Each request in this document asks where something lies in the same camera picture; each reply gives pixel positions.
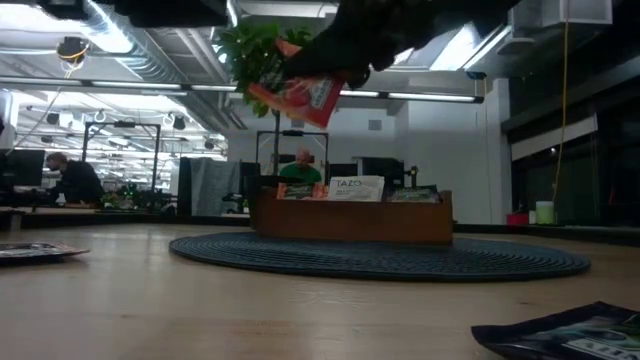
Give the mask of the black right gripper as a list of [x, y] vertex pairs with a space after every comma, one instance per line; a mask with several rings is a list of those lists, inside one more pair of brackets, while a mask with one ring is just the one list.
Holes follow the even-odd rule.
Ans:
[[346, 0], [339, 20], [291, 56], [287, 75], [337, 75], [350, 88], [361, 88], [370, 73], [382, 71], [396, 55], [422, 47], [438, 32], [446, 0]]

